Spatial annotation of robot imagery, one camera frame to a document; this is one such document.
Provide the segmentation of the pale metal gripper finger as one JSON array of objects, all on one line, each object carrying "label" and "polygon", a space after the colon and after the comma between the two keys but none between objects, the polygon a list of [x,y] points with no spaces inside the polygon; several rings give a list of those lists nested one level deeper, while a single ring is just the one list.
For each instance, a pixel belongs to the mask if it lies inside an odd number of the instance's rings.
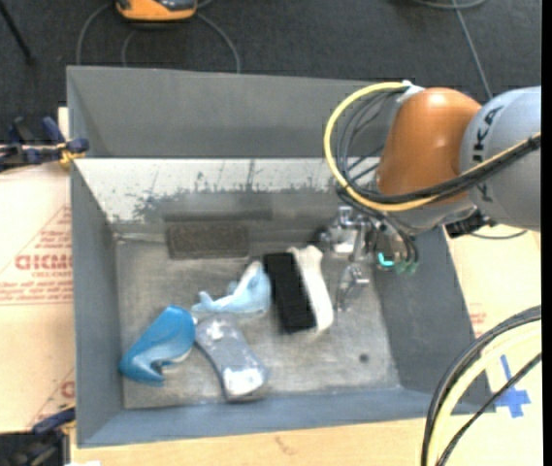
[{"label": "pale metal gripper finger", "polygon": [[361,265],[352,263],[347,265],[340,276],[336,291],[336,309],[339,312],[347,311],[350,301],[370,284],[370,278]]}]

